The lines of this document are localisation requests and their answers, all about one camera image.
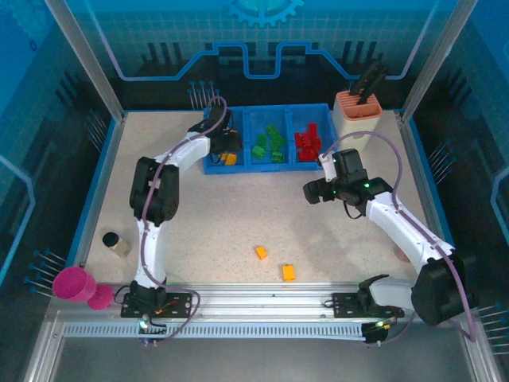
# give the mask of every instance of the table surface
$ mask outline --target table surface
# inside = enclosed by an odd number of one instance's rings
[[[129,283],[138,264],[138,229],[129,206],[136,162],[177,144],[202,119],[197,111],[130,112],[95,227],[86,269],[101,283]],[[421,202],[394,113],[376,131],[398,147],[403,177],[398,195],[424,220]],[[397,162],[390,147],[371,138],[361,158],[369,177],[393,183]],[[293,264],[298,282],[358,282],[382,273],[415,278],[394,256],[394,243],[367,218],[351,220],[341,202],[309,205],[302,186],[322,172],[204,175],[201,162],[181,174],[180,207],[161,232],[168,280],[183,283],[273,283]],[[118,257],[102,242],[117,232],[133,249]],[[255,247],[268,257],[259,260]]]

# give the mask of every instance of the blue edge trim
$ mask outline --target blue edge trim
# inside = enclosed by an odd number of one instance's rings
[[[442,208],[442,203],[440,202],[440,197],[438,196],[438,190],[435,186],[435,182],[433,181],[433,176],[431,174],[431,169],[429,168],[428,161],[426,159],[426,155],[424,152],[424,146],[422,145],[421,137],[419,137],[417,126],[415,125],[415,122],[413,119],[410,119],[410,129],[412,130],[412,135],[415,139],[415,145],[418,149],[419,158],[422,162],[422,167],[424,168],[424,173],[426,176],[426,180],[429,184],[429,189],[431,191],[431,197],[433,198],[433,203],[435,205],[435,208],[437,209],[438,219],[440,220],[440,224],[442,227],[442,231],[444,232],[444,240],[448,243],[451,243],[451,245],[454,246],[453,237],[451,235],[451,232],[449,230],[449,225],[447,224],[447,220],[445,219],[445,213],[444,209]],[[99,183],[99,178],[101,175],[101,172],[103,170],[103,164],[106,159],[107,151],[110,147],[111,138],[113,136],[114,130],[117,128],[117,125],[112,120],[110,123],[110,128],[108,129],[108,134],[106,137],[106,140],[104,141],[103,145],[103,151],[101,152],[101,155],[99,157],[99,161],[97,163],[97,167],[95,168],[94,177],[92,178],[92,183],[90,185],[90,189],[88,190],[87,199],[85,201],[85,206],[83,208],[83,211],[81,213],[80,222],[78,223],[78,227],[76,228],[76,234],[74,235],[74,239],[72,241],[71,250],[69,251],[69,256],[67,258],[67,262],[65,264],[66,267],[70,267],[74,264],[74,261],[76,259],[78,247],[80,245],[81,237],[83,235],[85,222],[87,221],[88,213],[90,211],[92,200],[94,199],[95,191],[97,190],[97,185]]]

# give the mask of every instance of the yellow block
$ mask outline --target yellow block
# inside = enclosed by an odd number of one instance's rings
[[[267,250],[264,247],[256,247],[256,254],[260,260],[263,260],[267,257]]]
[[[293,265],[283,265],[283,281],[295,281],[295,270],[293,269]]]
[[[234,166],[237,163],[237,154],[228,154],[226,157],[225,166]]]

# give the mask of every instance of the pink cup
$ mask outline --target pink cup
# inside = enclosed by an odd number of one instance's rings
[[[113,288],[107,284],[97,286],[95,294],[87,301],[90,309],[103,310],[106,309],[113,301]]]
[[[53,293],[63,300],[85,302],[97,289],[95,279],[80,267],[65,268],[53,281]]]

